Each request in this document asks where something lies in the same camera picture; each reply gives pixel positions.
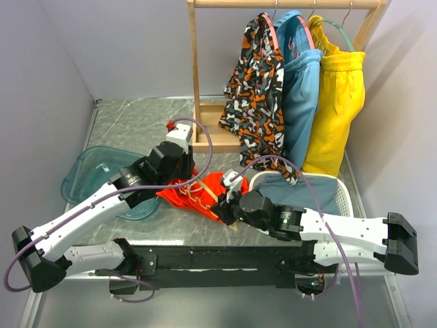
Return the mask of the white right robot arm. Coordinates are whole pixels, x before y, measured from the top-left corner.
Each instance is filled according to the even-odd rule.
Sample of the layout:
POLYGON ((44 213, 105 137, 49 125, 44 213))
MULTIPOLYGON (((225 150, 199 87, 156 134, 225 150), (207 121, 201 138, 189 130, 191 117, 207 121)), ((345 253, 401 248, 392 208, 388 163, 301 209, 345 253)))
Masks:
POLYGON ((399 213, 365 219, 321 215, 310 208, 274 204, 257 191, 222 194, 212 212, 229 226, 239 220, 280 241, 312 243, 313 249, 298 257, 300 267, 310 273, 345 259, 379 261, 401 275, 419 273, 417 231, 399 213))

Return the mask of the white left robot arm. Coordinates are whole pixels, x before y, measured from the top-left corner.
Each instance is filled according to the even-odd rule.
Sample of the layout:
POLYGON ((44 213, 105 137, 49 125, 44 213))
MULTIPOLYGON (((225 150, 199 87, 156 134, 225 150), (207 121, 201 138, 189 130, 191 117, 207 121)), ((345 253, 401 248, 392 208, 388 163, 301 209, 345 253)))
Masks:
POLYGON ((14 249, 32 291, 47 291, 84 271, 135 273, 141 261, 124 238, 90 247, 74 243, 106 220, 154 198, 170 182, 192 178, 194 167, 192 146, 164 141, 62 216, 32 230, 21 226, 13 231, 14 249))

